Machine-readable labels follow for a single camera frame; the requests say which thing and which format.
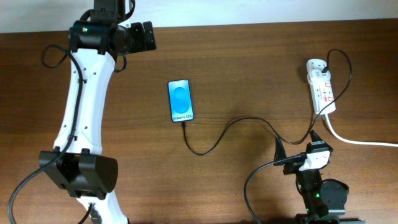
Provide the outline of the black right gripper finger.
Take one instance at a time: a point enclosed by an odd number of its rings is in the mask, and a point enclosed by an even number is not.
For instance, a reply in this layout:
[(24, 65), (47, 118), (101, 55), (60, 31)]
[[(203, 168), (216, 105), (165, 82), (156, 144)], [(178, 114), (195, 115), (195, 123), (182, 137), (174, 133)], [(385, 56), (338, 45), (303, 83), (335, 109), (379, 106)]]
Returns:
[(283, 160), (286, 159), (286, 153), (282, 141), (279, 136), (275, 137), (275, 153), (274, 153), (274, 166), (284, 165)]
[(323, 139), (314, 130), (310, 131), (310, 137), (312, 140), (311, 141), (312, 144), (323, 144), (324, 143)]

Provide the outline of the blue Samsung Galaxy smartphone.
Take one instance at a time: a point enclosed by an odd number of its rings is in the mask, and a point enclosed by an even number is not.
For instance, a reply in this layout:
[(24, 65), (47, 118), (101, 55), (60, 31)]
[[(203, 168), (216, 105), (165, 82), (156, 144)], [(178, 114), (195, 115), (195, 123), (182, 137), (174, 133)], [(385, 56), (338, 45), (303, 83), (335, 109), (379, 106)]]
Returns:
[(193, 103), (188, 80), (168, 82), (170, 111), (174, 123), (194, 119)]

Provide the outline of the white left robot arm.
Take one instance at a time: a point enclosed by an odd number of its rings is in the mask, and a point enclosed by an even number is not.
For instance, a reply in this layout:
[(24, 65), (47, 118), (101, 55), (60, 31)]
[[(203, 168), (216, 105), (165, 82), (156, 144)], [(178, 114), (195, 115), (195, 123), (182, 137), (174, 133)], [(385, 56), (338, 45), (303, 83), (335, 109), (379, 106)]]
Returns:
[(101, 123), (118, 57), (156, 49), (151, 22), (131, 22), (136, 3), (95, 1), (69, 29), (71, 80), (62, 127), (39, 165), (87, 210), (93, 223), (127, 223), (115, 193), (116, 159), (102, 154)]

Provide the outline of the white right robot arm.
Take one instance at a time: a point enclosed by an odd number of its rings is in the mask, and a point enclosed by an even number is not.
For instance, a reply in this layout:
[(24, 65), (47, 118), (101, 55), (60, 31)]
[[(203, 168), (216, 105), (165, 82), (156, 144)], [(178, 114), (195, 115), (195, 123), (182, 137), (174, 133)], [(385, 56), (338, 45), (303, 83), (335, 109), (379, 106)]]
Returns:
[(336, 179), (322, 179), (321, 170), (330, 163), (333, 148), (314, 130), (305, 152), (287, 157), (280, 137), (275, 139), (274, 162), (283, 166), (284, 175), (295, 175), (295, 184), (303, 198), (306, 214), (298, 214), (295, 223), (365, 223), (358, 218), (341, 217), (349, 187)]

